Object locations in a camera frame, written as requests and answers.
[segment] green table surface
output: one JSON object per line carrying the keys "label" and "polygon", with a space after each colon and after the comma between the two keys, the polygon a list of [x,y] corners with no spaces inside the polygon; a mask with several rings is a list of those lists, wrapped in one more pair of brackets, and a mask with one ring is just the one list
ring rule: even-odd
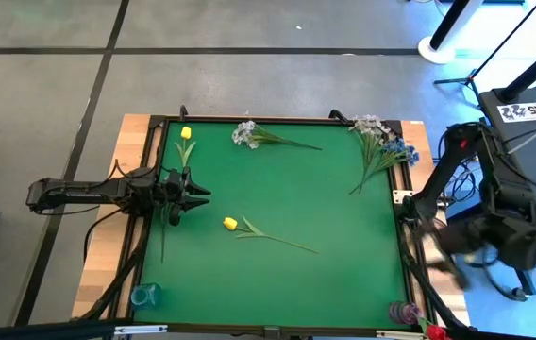
{"label": "green table surface", "polygon": [[[177,227],[156,214],[141,283],[157,283],[162,302],[135,313],[138,322],[328,328],[397,328],[391,302],[406,300],[385,172],[360,195],[348,192],[362,171],[360,147],[347,127],[266,125],[275,134],[322,151],[280,144],[256,150],[233,144],[236,124],[189,123],[196,146],[193,180],[210,204],[182,215]],[[180,168],[171,123],[163,159]],[[236,239],[222,221],[245,216],[266,239]]]}

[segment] yellow tulip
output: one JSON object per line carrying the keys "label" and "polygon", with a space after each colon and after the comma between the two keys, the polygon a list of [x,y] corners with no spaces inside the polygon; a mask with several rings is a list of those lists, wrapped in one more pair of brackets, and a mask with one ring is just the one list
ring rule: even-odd
{"label": "yellow tulip", "polygon": [[235,230],[237,228],[237,221],[234,218],[227,217],[224,219],[224,226],[228,230]]}
{"label": "yellow tulip", "polygon": [[191,135],[193,134],[193,131],[190,127],[183,127],[182,132],[180,133],[180,136],[184,138],[185,140],[191,139]]}

